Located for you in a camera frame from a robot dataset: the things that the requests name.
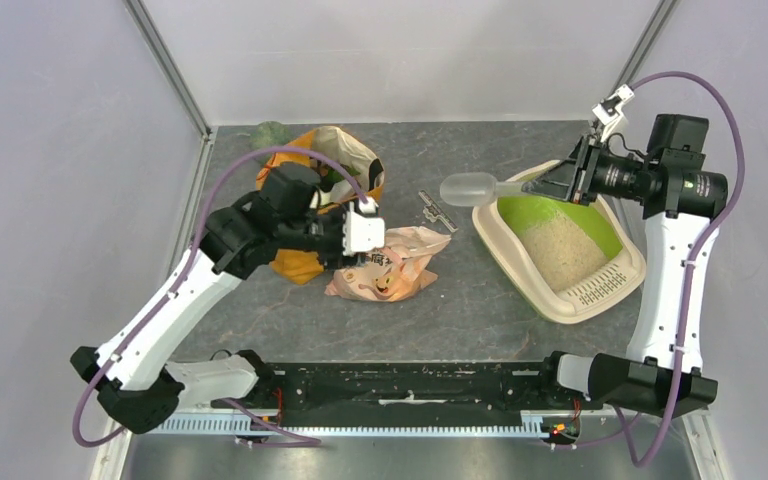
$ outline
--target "orange bag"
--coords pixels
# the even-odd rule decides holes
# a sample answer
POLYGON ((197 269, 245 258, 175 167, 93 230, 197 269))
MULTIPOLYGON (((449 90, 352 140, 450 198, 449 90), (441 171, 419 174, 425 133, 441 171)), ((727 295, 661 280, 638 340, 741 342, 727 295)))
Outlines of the orange bag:
MULTIPOLYGON (((293 147, 307 148, 319 152, 328 158, 339 162, 354 176, 366 194, 381 201, 381 193, 384 187, 384 166, 378 156, 366 145, 357 141, 354 137, 341 130, 339 127, 325 126, 307 132, 288 144, 293 147)), ((330 168, 319 165, 316 160, 311 160, 306 155, 297 153, 276 153, 269 159, 257 175, 255 185, 257 189, 263 186, 269 171, 285 162, 300 163, 302 165, 318 169, 324 181, 334 181, 330 192, 323 193, 319 213, 327 212, 335 206, 357 198, 342 177, 336 178, 330 168)), ((297 250, 278 250, 275 260, 269 264, 279 275, 291 282, 302 285, 322 273, 324 268, 319 264, 314 252, 300 252, 297 250)))

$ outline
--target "sand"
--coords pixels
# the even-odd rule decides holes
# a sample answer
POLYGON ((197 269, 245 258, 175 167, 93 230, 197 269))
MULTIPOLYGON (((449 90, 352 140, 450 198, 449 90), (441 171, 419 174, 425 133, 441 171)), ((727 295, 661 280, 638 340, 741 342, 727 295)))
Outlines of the sand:
POLYGON ((563 214, 517 237, 554 292, 566 290, 608 263, 599 246, 563 214))

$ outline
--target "litter box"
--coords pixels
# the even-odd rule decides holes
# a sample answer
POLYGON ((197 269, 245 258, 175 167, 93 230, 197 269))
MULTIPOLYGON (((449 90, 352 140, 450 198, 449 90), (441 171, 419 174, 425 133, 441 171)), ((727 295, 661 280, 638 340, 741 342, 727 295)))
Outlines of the litter box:
MULTIPOLYGON (((508 181, 529 180, 557 163, 558 160, 546 162, 508 181)), ((588 206, 537 195, 503 197, 473 209, 472 221, 493 258, 520 293, 541 316, 554 322, 575 324, 604 312, 640 286, 646 275, 643 255, 601 195, 588 206), (557 215, 565 215, 581 228, 608 262, 578 283, 556 292, 540 274, 512 227, 522 231, 557 215)))

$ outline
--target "beige plastic container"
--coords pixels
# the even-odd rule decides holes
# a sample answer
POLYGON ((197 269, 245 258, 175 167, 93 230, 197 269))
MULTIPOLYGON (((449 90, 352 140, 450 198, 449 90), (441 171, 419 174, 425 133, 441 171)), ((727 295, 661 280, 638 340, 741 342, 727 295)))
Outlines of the beige plastic container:
MULTIPOLYGON (((558 160, 546 162, 514 175, 508 181, 528 180, 557 163, 558 160)), ((525 247, 502 219, 498 201, 476 207, 472 211, 475 229, 493 258, 535 310, 554 322, 575 324, 604 312, 640 286, 646 275, 646 262, 643 255, 623 231, 605 199, 599 196, 587 208, 595 209, 607 221, 606 224, 596 218, 603 226, 609 225, 613 229, 613 235, 616 236, 621 248, 605 266, 560 292, 553 292, 549 288, 525 247)), ((588 231, 588 226, 581 223, 579 226, 594 240, 604 239, 606 234, 611 235, 610 231, 604 231, 606 226, 599 232, 588 231)))

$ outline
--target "plastic bag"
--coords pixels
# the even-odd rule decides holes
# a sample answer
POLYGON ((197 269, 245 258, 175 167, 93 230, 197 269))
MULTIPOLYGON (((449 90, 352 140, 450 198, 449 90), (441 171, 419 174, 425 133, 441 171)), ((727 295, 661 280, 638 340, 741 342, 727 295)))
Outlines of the plastic bag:
MULTIPOLYGON (((384 188, 384 166, 381 160, 372 150, 339 127, 316 128, 288 145, 320 152, 328 158, 340 162, 354 176, 366 194, 380 204, 384 188)), ((261 188, 272 168, 284 162, 300 163, 317 170, 322 182, 320 184, 322 193, 319 195, 320 198, 314 198, 314 202, 321 202, 319 213, 324 213, 337 204, 357 197, 349 186, 349 182, 343 179, 339 173, 331 170, 330 167, 319 165, 319 162, 312 161, 305 155, 295 153, 276 153, 273 155, 257 175, 257 188, 261 188)), ((309 282, 325 271, 320 265, 316 253, 297 250, 278 250, 275 260, 269 266, 279 275, 298 285, 309 282)))
POLYGON ((389 229, 384 247, 371 252, 366 265, 334 272, 325 294, 372 302, 410 298, 437 280, 425 267, 451 239, 425 227, 389 229))

